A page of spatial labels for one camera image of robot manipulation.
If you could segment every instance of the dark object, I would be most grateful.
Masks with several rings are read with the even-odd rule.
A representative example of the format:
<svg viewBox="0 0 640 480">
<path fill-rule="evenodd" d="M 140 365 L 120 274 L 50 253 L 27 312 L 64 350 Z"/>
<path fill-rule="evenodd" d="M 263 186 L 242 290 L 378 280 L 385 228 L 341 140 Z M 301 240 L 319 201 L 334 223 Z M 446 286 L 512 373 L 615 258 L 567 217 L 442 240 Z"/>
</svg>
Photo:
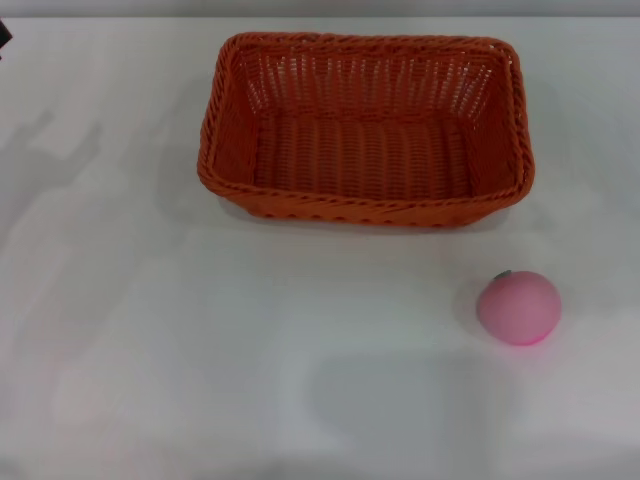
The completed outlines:
<svg viewBox="0 0 640 480">
<path fill-rule="evenodd" d="M 0 20 L 0 48 L 4 47 L 12 38 L 13 37 L 9 33 L 9 30 L 7 30 L 7 27 L 5 27 L 4 23 L 2 23 L 2 20 Z"/>
</svg>

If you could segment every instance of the pink fruit toy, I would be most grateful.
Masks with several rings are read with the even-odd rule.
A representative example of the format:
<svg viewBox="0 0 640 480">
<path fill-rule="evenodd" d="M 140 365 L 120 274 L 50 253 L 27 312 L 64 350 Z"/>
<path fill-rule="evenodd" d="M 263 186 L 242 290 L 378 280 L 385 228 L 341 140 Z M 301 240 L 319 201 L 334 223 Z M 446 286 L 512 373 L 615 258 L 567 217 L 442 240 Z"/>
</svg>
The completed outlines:
<svg viewBox="0 0 640 480">
<path fill-rule="evenodd" d="M 487 331 L 511 345 L 533 345 L 560 321 L 562 301 L 556 287 L 533 272 L 501 273 L 478 298 L 476 312 Z"/>
</svg>

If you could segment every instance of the orange wicker basket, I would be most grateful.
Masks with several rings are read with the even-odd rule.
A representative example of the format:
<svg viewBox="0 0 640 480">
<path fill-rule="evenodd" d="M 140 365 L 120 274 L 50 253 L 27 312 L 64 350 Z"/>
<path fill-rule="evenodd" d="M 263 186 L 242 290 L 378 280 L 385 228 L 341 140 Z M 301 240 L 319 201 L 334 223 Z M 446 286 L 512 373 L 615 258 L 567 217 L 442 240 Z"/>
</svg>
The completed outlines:
<svg viewBox="0 0 640 480">
<path fill-rule="evenodd" d="M 533 183 L 518 56 L 490 38 L 236 35 L 198 174 L 261 217 L 467 225 Z"/>
</svg>

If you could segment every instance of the pink ball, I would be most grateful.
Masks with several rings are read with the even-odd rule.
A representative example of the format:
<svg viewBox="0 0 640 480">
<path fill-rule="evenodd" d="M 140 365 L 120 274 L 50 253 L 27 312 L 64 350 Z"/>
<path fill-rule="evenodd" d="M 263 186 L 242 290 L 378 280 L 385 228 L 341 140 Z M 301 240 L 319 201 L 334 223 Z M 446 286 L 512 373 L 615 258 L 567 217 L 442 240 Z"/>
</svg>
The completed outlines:
<svg viewBox="0 0 640 480">
<path fill-rule="evenodd" d="M 533 345 L 560 321 L 562 301 L 556 287 L 542 275 L 507 271 L 482 292 L 476 312 L 480 323 L 498 340 Z"/>
</svg>

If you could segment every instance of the basket rim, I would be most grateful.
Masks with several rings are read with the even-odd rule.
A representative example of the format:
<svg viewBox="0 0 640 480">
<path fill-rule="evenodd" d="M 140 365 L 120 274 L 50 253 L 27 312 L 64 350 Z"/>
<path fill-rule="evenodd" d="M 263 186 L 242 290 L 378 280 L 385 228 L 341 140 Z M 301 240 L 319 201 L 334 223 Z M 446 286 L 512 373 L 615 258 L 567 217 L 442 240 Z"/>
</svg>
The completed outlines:
<svg viewBox="0 0 640 480">
<path fill-rule="evenodd" d="M 366 197 L 349 197 L 344 195 L 323 194 L 304 191 L 283 190 L 269 187 L 256 187 L 248 183 L 231 182 L 220 177 L 215 171 L 215 139 L 220 127 L 220 116 L 217 114 L 221 102 L 228 96 L 226 90 L 229 86 L 228 78 L 232 60 L 235 57 L 238 46 L 251 45 L 279 45 L 283 41 L 299 41 L 305 45 L 314 43 L 324 45 L 328 50 L 336 47 L 344 48 L 349 45 L 357 45 L 354 52 L 360 50 L 362 45 L 370 44 L 373 49 L 387 47 L 408 47 L 416 48 L 430 47 L 443 49 L 446 53 L 448 49 L 459 50 L 464 47 L 466 51 L 470 49 L 482 51 L 483 53 L 495 55 L 504 61 L 505 75 L 510 80 L 508 89 L 508 101 L 511 107 L 509 123 L 514 132 L 512 137 L 512 147 L 514 155 L 517 156 L 516 172 L 517 181 L 511 187 L 497 190 L 492 193 L 471 197 L 452 197 L 445 199 L 415 199 L 415 200 L 374 200 Z M 203 184 L 212 192 L 226 196 L 246 196 L 261 195 L 270 197 L 286 197 L 288 199 L 333 201 L 340 204 L 359 205 L 393 208 L 429 208 L 443 207 L 449 205 L 465 206 L 477 205 L 478 203 L 500 202 L 500 207 L 507 207 L 517 203 L 524 198 L 533 185 L 535 175 L 535 164 L 531 150 L 531 141 L 528 131 L 528 119 L 526 111 L 525 92 L 523 87 L 522 73 L 520 70 L 520 60 L 514 48 L 507 42 L 493 37 L 474 36 L 448 36 L 448 35 L 343 35 L 333 33 L 313 33 L 313 32 L 244 32 L 233 35 L 226 40 L 216 65 L 216 77 L 221 77 L 219 90 L 212 91 L 209 106 L 201 129 L 201 146 L 198 158 L 198 175 Z"/>
</svg>

